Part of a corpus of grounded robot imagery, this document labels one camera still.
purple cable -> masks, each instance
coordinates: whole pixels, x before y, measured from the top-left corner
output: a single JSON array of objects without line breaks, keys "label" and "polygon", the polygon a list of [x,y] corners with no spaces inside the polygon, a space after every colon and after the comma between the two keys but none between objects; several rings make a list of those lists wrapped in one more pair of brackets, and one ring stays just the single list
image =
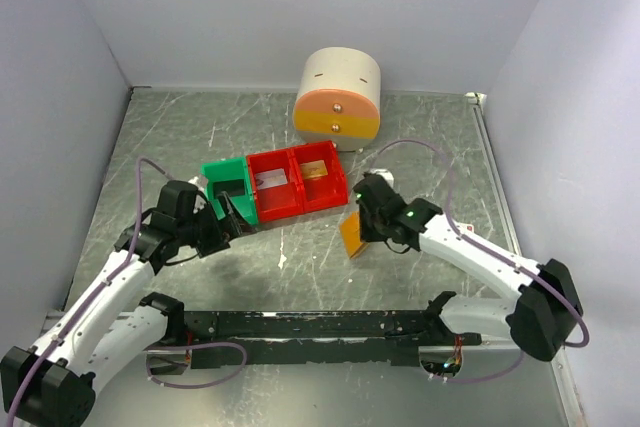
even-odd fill
[{"label": "purple cable", "polygon": [[179,347],[179,346],[153,346],[151,347],[153,350],[163,350],[167,352],[180,352],[182,350],[201,350],[201,349],[215,349],[218,347],[230,347],[232,349],[239,350],[242,353],[242,362],[238,366],[236,370],[231,372],[226,377],[222,377],[221,379],[214,380],[212,382],[207,382],[206,384],[195,384],[195,385],[183,385],[183,384],[172,384],[171,382],[162,382],[160,379],[156,378],[151,373],[151,365],[149,364],[149,360],[147,360],[147,375],[149,376],[149,380],[154,384],[158,384],[161,387],[169,387],[172,389],[182,389],[182,390],[195,390],[195,389],[206,389],[208,387],[214,387],[216,385],[220,385],[227,380],[234,378],[238,375],[242,369],[244,369],[245,365],[247,365],[247,350],[240,344],[236,344],[234,342],[210,342],[208,344],[197,344],[197,345],[189,345],[187,347]]},{"label": "purple cable", "polygon": [[[449,177],[449,189],[447,191],[447,200],[446,200],[445,207],[444,207],[443,210],[444,210],[444,215],[445,215],[445,217],[447,219],[447,222],[448,222],[449,226],[451,227],[451,230],[453,230],[453,232],[455,232],[455,234],[458,237],[460,237],[461,239],[463,239],[467,243],[473,245],[474,247],[478,248],[479,250],[481,250],[485,254],[488,254],[488,255],[494,257],[495,259],[498,259],[499,261],[505,263],[506,265],[516,269],[516,271],[518,271],[518,272],[522,272],[527,277],[531,278],[531,280],[533,280],[534,282],[537,282],[540,286],[542,286],[542,288],[547,290],[551,295],[553,295],[553,297],[555,297],[564,306],[564,308],[566,308],[567,311],[576,319],[576,322],[578,323],[578,325],[580,326],[580,329],[582,330],[582,340],[580,342],[565,342],[565,345],[567,347],[574,347],[574,348],[586,347],[587,344],[589,344],[589,340],[590,340],[589,329],[587,328],[587,324],[585,324],[584,320],[582,319],[582,316],[573,307],[573,305],[571,305],[571,303],[560,292],[558,292],[558,290],[556,288],[554,288],[551,284],[549,284],[546,280],[544,280],[540,276],[538,276],[538,275],[534,274],[533,272],[531,272],[529,269],[527,269],[525,267],[521,267],[521,266],[519,267],[511,259],[509,259],[509,258],[505,257],[504,255],[494,251],[490,247],[487,247],[486,245],[481,244],[480,242],[477,242],[476,240],[474,240],[474,239],[472,239],[470,237],[467,237],[465,234],[460,232],[460,229],[458,229],[458,226],[456,225],[455,221],[453,220],[453,217],[451,216],[451,202],[452,202],[452,199],[453,199],[453,186],[454,186],[454,183],[455,183],[455,177],[454,177],[454,174],[453,174],[453,162],[449,161],[449,158],[445,155],[445,153],[442,150],[440,150],[435,145],[430,144],[429,142],[425,142],[424,140],[419,140],[419,139],[399,139],[399,140],[394,140],[393,142],[389,142],[387,145],[382,147],[376,153],[376,155],[373,157],[373,159],[371,161],[370,167],[374,166],[376,160],[378,159],[378,157],[383,152],[387,151],[388,149],[390,149],[391,147],[393,147],[395,145],[406,144],[406,143],[418,144],[418,145],[422,145],[424,147],[427,147],[428,149],[430,149],[431,151],[435,152],[440,157],[440,161],[442,162],[443,165],[447,166],[447,176]],[[470,384],[470,383],[476,383],[476,382],[483,382],[485,380],[493,380],[493,379],[496,379],[498,377],[502,377],[503,375],[506,375],[506,374],[512,372],[516,367],[518,367],[520,365],[520,363],[522,362],[523,358],[524,358],[524,353],[521,354],[521,356],[518,358],[518,360],[511,367],[509,367],[508,369],[506,369],[506,370],[504,370],[502,372],[498,372],[496,374],[489,375],[487,377],[481,377],[479,379],[460,380],[460,381],[456,381],[456,383]]]},{"label": "purple cable", "polygon": [[487,382],[489,380],[499,379],[500,377],[510,374],[511,372],[516,370],[518,367],[520,367],[520,364],[522,363],[523,360],[524,360],[524,351],[521,350],[516,361],[513,364],[511,364],[511,366],[507,367],[504,370],[501,370],[500,372],[496,372],[495,374],[485,375],[484,377],[475,377],[473,379],[456,379],[456,378],[447,379],[446,382],[448,384],[451,383],[451,384],[459,384],[459,385],[463,385],[463,384],[469,385],[469,384],[479,384],[480,382]]},{"label": "purple cable", "polygon": [[[127,251],[127,257],[124,259],[122,264],[120,264],[108,277],[109,281],[113,280],[116,276],[118,276],[124,269],[129,266],[129,262],[131,262],[131,258],[133,257],[133,253],[136,248],[136,243],[138,242],[138,234],[140,233],[140,227],[142,225],[142,164],[148,164],[158,172],[163,174],[169,180],[173,180],[173,177],[163,168],[161,168],[154,161],[147,159],[146,157],[139,157],[136,161],[136,222],[133,231],[133,238],[131,240],[131,245],[129,246],[129,250]],[[18,406],[20,405],[20,401],[24,396],[29,383],[33,379],[34,375],[40,368],[40,366],[44,363],[44,361],[53,353],[56,347],[69,335],[71,329],[73,329],[78,321],[82,318],[82,315],[87,311],[87,309],[91,306],[93,301],[100,295],[100,293],[104,290],[106,284],[104,282],[100,283],[88,296],[87,298],[80,304],[80,306],[76,309],[74,314],[71,316],[67,324],[60,329],[58,332],[58,337],[56,340],[51,341],[51,343],[44,349],[44,351],[40,354],[40,357],[35,361],[33,366],[25,375],[24,380],[20,384],[18,391],[16,392],[13,401],[11,402],[11,407],[9,408],[6,427],[13,427],[13,422],[18,413]]]}]

